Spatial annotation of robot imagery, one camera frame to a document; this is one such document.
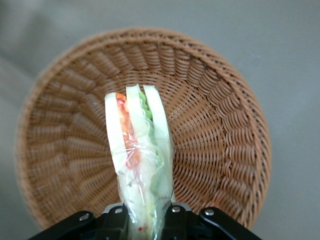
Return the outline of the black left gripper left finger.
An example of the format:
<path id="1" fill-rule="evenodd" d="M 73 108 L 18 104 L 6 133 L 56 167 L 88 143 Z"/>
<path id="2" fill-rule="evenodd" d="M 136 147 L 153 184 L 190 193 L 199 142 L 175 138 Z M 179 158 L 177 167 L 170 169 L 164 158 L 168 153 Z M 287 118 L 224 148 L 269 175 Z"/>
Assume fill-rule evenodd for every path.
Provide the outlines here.
<path id="1" fill-rule="evenodd" d="M 101 226 L 96 233 L 97 240 L 127 240 L 129 214 L 123 203 L 108 205 L 100 216 Z"/>

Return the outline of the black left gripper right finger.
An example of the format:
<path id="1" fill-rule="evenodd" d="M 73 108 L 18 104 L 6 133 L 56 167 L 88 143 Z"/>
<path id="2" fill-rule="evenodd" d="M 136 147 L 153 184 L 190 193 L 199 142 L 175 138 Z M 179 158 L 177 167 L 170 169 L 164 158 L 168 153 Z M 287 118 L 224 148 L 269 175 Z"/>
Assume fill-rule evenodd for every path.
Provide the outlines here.
<path id="1" fill-rule="evenodd" d="M 197 240 L 197 234 L 192 229 L 195 224 L 193 212 L 186 203 L 172 203 L 165 214 L 162 240 Z"/>

